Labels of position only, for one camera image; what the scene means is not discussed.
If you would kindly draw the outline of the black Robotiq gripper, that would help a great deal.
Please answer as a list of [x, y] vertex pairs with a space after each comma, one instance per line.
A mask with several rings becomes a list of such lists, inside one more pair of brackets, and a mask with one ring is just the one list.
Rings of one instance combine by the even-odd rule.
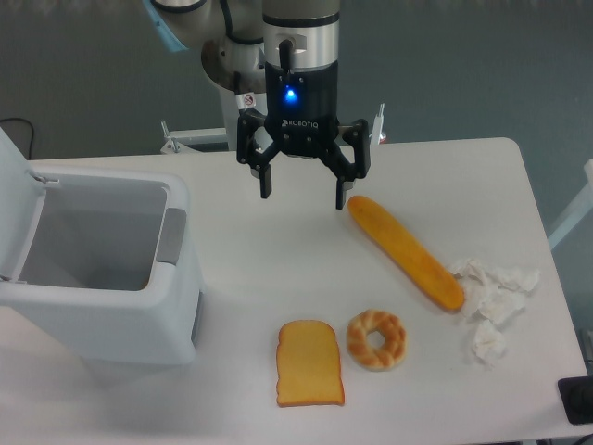
[[[272, 191], [273, 158], [286, 156], [320, 159], [336, 178], [335, 208], [346, 202], [346, 183], [367, 176], [371, 167], [369, 123], [364, 119], [339, 125], [337, 119], [338, 63], [319, 70], [283, 71], [265, 65], [267, 116], [246, 108], [237, 121], [236, 158], [259, 180], [260, 197]], [[271, 144], [260, 150], [256, 131], [265, 128]], [[349, 161], [335, 139], [353, 150]]]

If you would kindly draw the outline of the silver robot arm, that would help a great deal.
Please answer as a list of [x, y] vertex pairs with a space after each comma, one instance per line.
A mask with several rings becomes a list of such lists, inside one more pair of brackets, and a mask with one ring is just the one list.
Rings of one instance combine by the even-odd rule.
[[271, 193], [278, 154], [319, 159], [335, 205], [371, 166], [369, 124], [337, 117], [337, 1], [149, 1], [172, 41], [201, 53], [219, 88], [229, 148]]

